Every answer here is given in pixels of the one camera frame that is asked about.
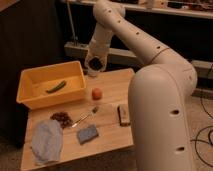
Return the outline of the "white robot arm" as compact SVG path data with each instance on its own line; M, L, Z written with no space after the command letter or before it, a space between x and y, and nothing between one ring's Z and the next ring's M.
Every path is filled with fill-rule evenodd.
M124 19L125 9L110 0L93 6L96 27L85 66L97 59L105 68L113 36L143 64L128 89L128 106L138 171L196 171L185 99L196 88L197 73L173 49Z

